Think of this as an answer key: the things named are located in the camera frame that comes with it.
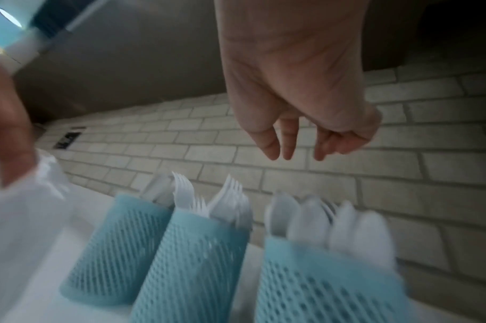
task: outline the light fixture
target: light fixture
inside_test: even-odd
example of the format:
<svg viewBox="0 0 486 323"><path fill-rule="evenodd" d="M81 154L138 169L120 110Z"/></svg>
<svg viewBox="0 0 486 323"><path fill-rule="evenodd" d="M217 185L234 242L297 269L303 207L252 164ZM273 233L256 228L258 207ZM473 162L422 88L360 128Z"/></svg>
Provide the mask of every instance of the light fixture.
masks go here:
<svg viewBox="0 0 486 323"><path fill-rule="evenodd" d="M7 20L11 21L13 24L21 28L20 22L18 21L18 19L13 17L13 15L11 15L10 13L8 13L2 8L0 8L0 13L2 14L2 16L6 17Z"/></svg>

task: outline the brick wall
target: brick wall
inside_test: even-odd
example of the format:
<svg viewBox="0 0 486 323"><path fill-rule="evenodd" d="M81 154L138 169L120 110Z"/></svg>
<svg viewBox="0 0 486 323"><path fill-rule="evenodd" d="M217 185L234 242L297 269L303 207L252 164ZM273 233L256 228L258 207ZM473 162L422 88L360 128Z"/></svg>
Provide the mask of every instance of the brick wall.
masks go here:
<svg viewBox="0 0 486 323"><path fill-rule="evenodd" d="M312 158L316 131L307 120L292 160L268 160L226 94L60 120L37 145L50 150L70 127L86 126L67 151L52 153L73 183L110 195L137 192L160 169L185 174L211 198L231 173L252 201L255 244L277 189L378 210L389 218L411 295L486 321L486 59L365 77L384 125L364 149L323 162Z"/></svg>

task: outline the white plastic bag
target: white plastic bag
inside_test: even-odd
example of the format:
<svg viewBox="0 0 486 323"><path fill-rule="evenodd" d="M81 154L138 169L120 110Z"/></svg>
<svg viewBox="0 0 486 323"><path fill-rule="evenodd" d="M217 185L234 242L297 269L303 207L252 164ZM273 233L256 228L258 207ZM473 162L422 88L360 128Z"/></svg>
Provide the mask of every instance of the white plastic bag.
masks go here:
<svg viewBox="0 0 486 323"><path fill-rule="evenodd" d="M57 160L44 151L36 170L0 189L0 318L73 214L70 192Z"/></svg>

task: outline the hand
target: hand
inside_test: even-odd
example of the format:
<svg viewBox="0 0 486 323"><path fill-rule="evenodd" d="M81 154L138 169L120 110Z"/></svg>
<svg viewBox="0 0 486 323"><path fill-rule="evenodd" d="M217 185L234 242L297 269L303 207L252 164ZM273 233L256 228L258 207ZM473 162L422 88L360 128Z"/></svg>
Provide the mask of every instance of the hand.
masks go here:
<svg viewBox="0 0 486 323"><path fill-rule="evenodd" d="M36 166L32 125L14 88L0 66L0 183L13 183Z"/></svg>
<svg viewBox="0 0 486 323"><path fill-rule="evenodd" d="M216 0L234 115L275 160L292 158L299 117L317 125L314 157L347 154L376 133L381 114L364 100L361 30L367 0Z"/></svg>

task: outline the mesh pattern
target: mesh pattern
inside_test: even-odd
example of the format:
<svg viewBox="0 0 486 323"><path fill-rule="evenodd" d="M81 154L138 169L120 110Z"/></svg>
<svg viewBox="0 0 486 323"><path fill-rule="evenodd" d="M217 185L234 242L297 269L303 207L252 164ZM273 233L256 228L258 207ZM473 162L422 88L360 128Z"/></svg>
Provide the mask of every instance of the mesh pattern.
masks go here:
<svg viewBox="0 0 486 323"><path fill-rule="evenodd" d="M227 322L248 237L215 220L174 213L130 322Z"/></svg>
<svg viewBox="0 0 486 323"><path fill-rule="evenodd" d="M62 284L62 294L91 305L132 303L170 217L168 209L118 196Z"/></svg>
<svg viewBox="0 0 486 323"><path fill-rule="evenodd" d="M281 242L281 248L287 248L288 243ZM279 252L276 247L272 249L273 254ZM356 261L346 261L341 256L330 259L323 252L324 259L320 259L322 253L305 256L306 253L308 250L282 250L282 255L273 256L266 250L256 323L408 321L407 299L400 279L393 275L390 275L392 279L383 279L383 273L370 272L369 267L361 267ZM297 260L281 261L284 255L296 255ZM298 260L303 263L291 265Z"/></svg>

